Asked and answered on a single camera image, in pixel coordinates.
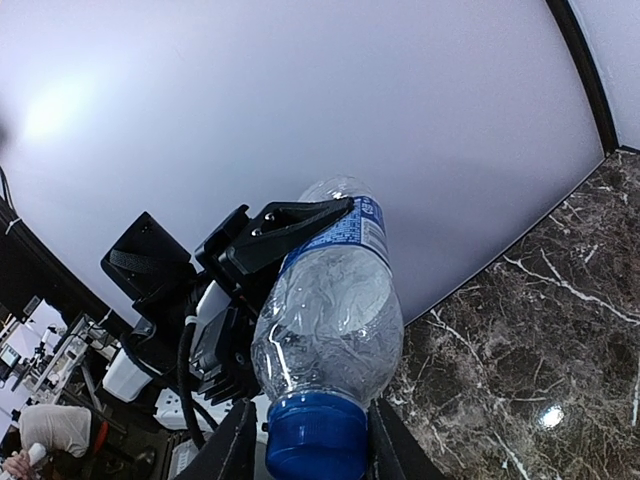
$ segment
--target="black cable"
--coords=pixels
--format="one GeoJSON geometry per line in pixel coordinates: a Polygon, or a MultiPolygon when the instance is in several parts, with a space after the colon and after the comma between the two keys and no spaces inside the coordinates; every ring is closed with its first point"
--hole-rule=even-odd
{"type": "MultiPolygon", "coordinates": [[[[152,369],[147,367],[144,363],[142,363],[138,359],[138,357],[135,356],[135,354],[131,350],[131,347],[127,343],[126,334],[122,334],[120,336],[120,344],[122,345],[122,350],[124,351],[124,353],[127,355],[127,357],[129,357],[129,360],[131,360],[131,363],[133,363],[137,368],[142,370],[144,373],[146,373],[148,376],[153,378],[155,381],[159,382],[161,385],[166,385],[167,388],[171,390],[173,393],[175,393],[176,395],[178,396],[180,395],[178,387],[170,384],[167,381],[167,379],[165,379],[162,375],[154,372],[152,369]]],[[[202,418],[205,419],[205,421],[207,422],[207,425],[211,427],[211,430],[215,430],[216,428],[218,428],[218,422],[216,422],[213,419],[213,417],[209,414],[209,412],[207,412],[207,410],[202,405],[200,405],[198,402],[194,402],[193,406],[196,409],[196,411],[202,416],[202,418]]]]}
{"type": "Polygon", "coordinates": [[[191,434],[191,440],[193,440],[196,448],[200,450],[204,447],[205,440],[202,430],[200,430],[200,425],[198,425],[198,417],[196,417],[194,410],[195,402],[189,388],[189,357],[195,331],[196,324],[189,323],[185,325],[180,336],[180,345],[178,346],[178,390],[180,391],[180,401],[182,402],[182,414],[187,423],[187,429],[191,434]]]}
{"type": "Polygon", "coordinates": [[[13,198],[11,197],[11,190],[9,189],[9,181],[7,180],[7,176],[5,175],[2,167],[0,167],[0,182],[2,183],[4,201],[9,205],[9,208],[15,212],[16,209],[13,205],[13,198]]]}

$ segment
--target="marble floor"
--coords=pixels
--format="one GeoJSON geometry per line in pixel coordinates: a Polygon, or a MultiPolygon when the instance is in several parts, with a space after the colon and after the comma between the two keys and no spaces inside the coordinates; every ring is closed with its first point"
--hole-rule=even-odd
{"type": "Polygon", "coordinates": [[[385,393],[456,479],[640,479],[640,155],[408,327],[385,393]]]}

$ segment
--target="blue label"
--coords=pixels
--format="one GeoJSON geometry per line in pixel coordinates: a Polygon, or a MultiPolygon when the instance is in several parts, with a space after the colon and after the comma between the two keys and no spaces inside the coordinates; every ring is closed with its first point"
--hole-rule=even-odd
{"type": "Polygon", "coordinates": [[[370,197],[354,197],[351,213],[287,255],[280,274],[295,264],[302,254],[332,245],[358,245],[366,248],[378,255],[388,267],[386,230],[380,205],[370,197]]]}

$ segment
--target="white object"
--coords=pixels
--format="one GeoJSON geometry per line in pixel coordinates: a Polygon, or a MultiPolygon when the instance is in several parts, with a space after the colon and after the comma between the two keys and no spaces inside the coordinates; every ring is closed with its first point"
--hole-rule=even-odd
{"type": "MultiPolygon", "coordinates": [[[[29,449],[29,463],[34,466],[40,460],[47,455],[47,450],[39,443],[34,443],[29,449]]],[[[8,472],[2,472],[0,474],[0,480],[15,480],[16,477],[10,475],[8,472]]]]}
{"type": "Polygon", "coordinates": [[[40,343],[42,344],[43,347],[46,347],[47,343],[49,343],[49,337],[51,336],[51,330],[47,329],[44,331],[44,333],[42,334],[42,339],[40,340],[40,343]]]}
{"type": "Polygon", "coordinates": [[[91,412],[84,407],[32,405],[18,421],[23,445],[42,443],[49,451],[81,457],[90,444],[91,412]]]}
{"type": "Polygon", "coordinates": [[[366,409],[400,360],[402,312],[382,210],[371,191],[337,177],[300,200],[344,196],[355,198],[354,210],[286,258],[258,319],[252,359],[273,402],[296,392],[339,391],[366,409]]]}
{"type": "Polygon", "coordinates": [[[10,367],[14,367],[16,362],[20,360],[20,354],[7,344],[0,349],[0,360],[10,367]]]}
{"type": "Polygon", "coordinates": [[[151,377],[136,367],[121,349],[102,379],[102,387],[117,399],[129,403],[149,382],[151,377]]]}
{"type": "Polygon", "coordinates": [[[49,331],[49,328],[53,328],[55,333],[48,335],[46,338],[47,348],[53,349],[64,334],[64,331],[66,331],[67,325],[64,323],[60,312],[47,302],[40,302],[31,313],[25,327],[40,338],[45,332],[49,331]]]}
{"type": "MultiPolygon", "coordinates": [[[[216,406],[212,406],[211,402],[204,400],[202,395],[194,395],[193,399],[200,405],[207,409],[207,412],[213,417],[213,419],[222,423],[227,413],[233,407],[231,402],[221,403],[216,406]]],[[[259,395],[253,399],[256,405],[256,414],[258,417],[257,423],[257,440],[262,443],[266,443],[269,438],[268,433],[262,431],[262,424],[267,423],[267,412],[269,410],[269,399],[266,395],[259,395]]],[[[198,417],[198,425],[205,432],[210,432],[211,428],[207,422],[196,412],[198,417]]],[[[187,424],[182,414],[182,402],[180,397],[173,393],[168,388],[163,390],[156,402],[156,414],[155,419],[167,430],[186,430],[187,424]]]]}
{"type": "Polygon", "coordinates": [[[209,325],[221,311],[227,308],[229,301],[229,296],[215,281],[209,284],[196,307],[196,319],[194,321],[196,329],[193,333],[194,341],[191,344],[191,355],[195,352],[197,341],[200,339],[204,328],[209,325]]]}

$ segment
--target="person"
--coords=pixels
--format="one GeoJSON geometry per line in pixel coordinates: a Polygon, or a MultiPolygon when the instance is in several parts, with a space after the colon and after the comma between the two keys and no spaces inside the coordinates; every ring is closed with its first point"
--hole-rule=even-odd
{"type": "MultiPolygon", "coordinates": [[[[21,412],[18,425],[19,429],[5,436],[3,470],[19,480],[35,477],[28,454],[34,443],[42,444],[51,459],[49,468],[43,470],[45,478],[77,478],[85,462],[105,446],[109,431],[109,424],[90,410],[61,405],[27,407],[21,412]]],[[[145,463],[152,466],[154,461],[155,454],[147,452],[145,463]]]]}

